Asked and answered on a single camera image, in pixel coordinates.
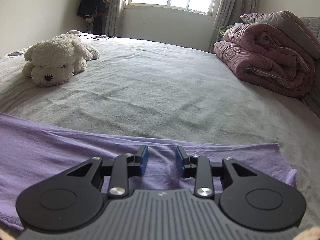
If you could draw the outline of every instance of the white stuffed dog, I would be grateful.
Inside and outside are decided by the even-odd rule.
[[[87,60],[98,59],[100,53],[69,31],[30,47],[24,54],[28,61],[22,69],[25,78],[32,78],[40,87],[66,82],[74,74],[86,70]]]

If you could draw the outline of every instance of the gray bedsheet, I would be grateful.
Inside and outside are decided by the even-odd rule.
[[[95,133],[241,145],[277,142],[320,225],[320,119],[303,103],[239,81],[214,54],[151,41],[88,41],[101,58],[63,85],[0,58],[0,112]]]

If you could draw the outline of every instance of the pink comforter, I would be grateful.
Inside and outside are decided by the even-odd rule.
[[[311,90],[315,65],[302,47],[265,23],[233,27],[214,51],[242,81],[302,97]]]

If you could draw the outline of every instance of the hanging clothes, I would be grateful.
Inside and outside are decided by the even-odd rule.
[[[78,9],[78,16],[84,19],[91,18],[95,11],[98,16],[104,15],[105,4],[103,0],[81,0]]]

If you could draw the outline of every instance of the phone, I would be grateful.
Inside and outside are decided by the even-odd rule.
[[[23,54],[23,52],[13,52],[13,53],[8,54],[7,56],[14,57],[14,56],[22,55],[22,54]]]

